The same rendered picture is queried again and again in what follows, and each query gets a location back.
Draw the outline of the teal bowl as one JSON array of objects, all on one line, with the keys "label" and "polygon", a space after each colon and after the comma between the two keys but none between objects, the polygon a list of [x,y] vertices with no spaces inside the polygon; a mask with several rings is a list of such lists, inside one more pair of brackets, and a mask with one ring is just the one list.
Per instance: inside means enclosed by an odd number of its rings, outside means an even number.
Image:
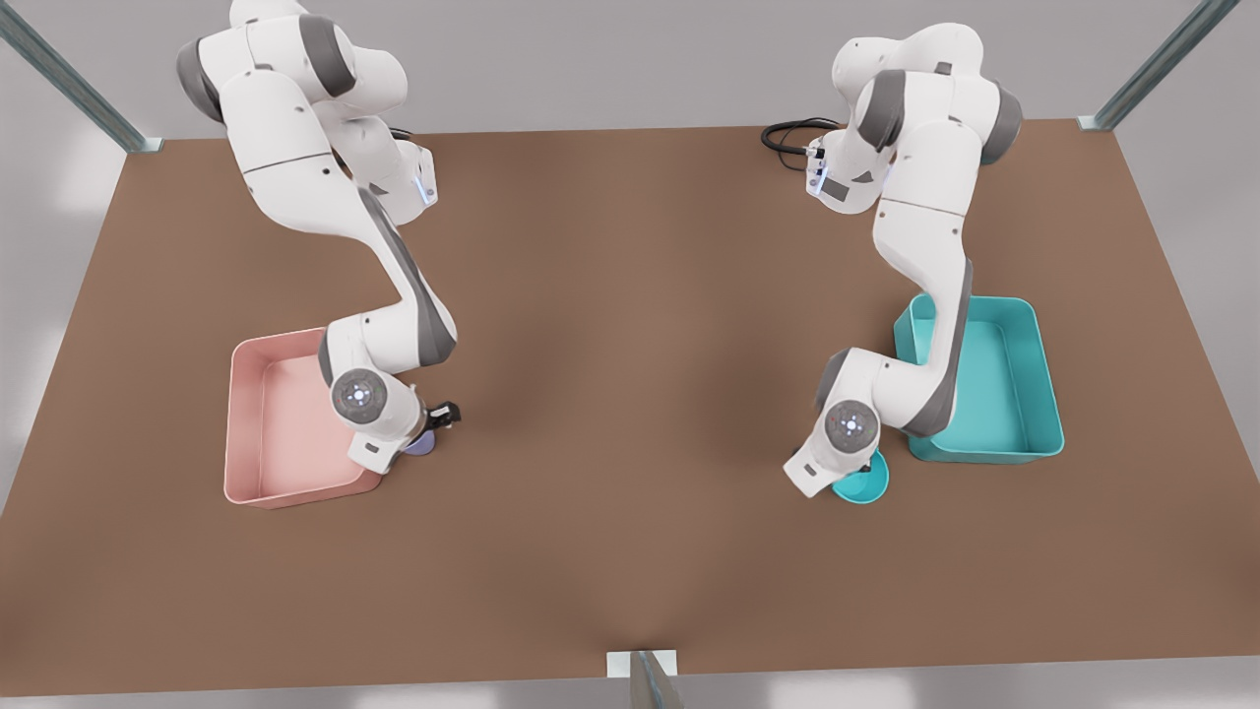
[{"label": "teal bowl", "polygon": [[890,474],[881,450],[874,450],[872,458],[859,471],[847,475],[832,484],[832,492],[845,502],[869,504],[882,497],[888,489]]}]

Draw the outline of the pink plastic box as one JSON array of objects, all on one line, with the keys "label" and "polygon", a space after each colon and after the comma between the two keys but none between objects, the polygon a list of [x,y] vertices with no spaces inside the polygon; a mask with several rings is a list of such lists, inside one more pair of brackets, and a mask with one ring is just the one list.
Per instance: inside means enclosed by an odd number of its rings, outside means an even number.
[{"label": "pink plastic box", "polygon": [[223,492],[278,510],[377,489],[352,461],[352,429],[331,409],[318,350],[321,327],[238,343],[226,406]]}]

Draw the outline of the teal plastic box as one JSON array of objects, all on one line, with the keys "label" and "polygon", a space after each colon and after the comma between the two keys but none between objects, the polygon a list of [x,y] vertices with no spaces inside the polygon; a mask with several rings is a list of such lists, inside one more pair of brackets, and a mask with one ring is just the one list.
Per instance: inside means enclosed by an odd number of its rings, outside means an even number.
[{"label": "teal plastic box", "polygon": [[973,296],[955,413],[939,434],[910,438],[910,452],[936,463],[1029,463],[1063,447],[1034,307],[1017,297]]}]

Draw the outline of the silver frame post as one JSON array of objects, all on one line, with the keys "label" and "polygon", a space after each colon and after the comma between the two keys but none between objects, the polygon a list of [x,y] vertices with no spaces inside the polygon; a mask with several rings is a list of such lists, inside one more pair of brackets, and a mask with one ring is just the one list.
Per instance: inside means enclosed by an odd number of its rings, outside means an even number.
[{"label": "silver frame post", "polygon": [[1092,115],[1077,116],[1077,127],[1084,133],[1111,133],[1241,1],[1200,0],[1102,107]]},{"label": "silver frame post", "polygon": [[160,152],[163,139],[142,135],[8,0],[0,0],[0,37],[123,152]]},{"label": "silver frame post", "polygon": [[604,655],[607,678],[627,678],[631,709],[685,709],[673,679],[675,650],[614,651]]}]

